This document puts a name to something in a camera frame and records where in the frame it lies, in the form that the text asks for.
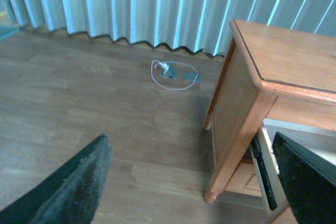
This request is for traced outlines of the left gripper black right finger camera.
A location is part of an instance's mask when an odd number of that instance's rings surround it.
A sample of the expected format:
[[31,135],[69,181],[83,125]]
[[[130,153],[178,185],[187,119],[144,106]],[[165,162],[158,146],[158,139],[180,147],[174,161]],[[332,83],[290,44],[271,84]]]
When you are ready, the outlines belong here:
[[335,223],[335,165],[281,132],[272,148],[297,222]]

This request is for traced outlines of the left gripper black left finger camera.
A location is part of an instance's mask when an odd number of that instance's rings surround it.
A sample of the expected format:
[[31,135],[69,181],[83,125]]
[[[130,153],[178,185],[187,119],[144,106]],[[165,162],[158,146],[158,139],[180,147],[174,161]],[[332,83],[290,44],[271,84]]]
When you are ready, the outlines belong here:
[[31,191],[1,211],[1,223],[91,223],[111,162],[99,135]]

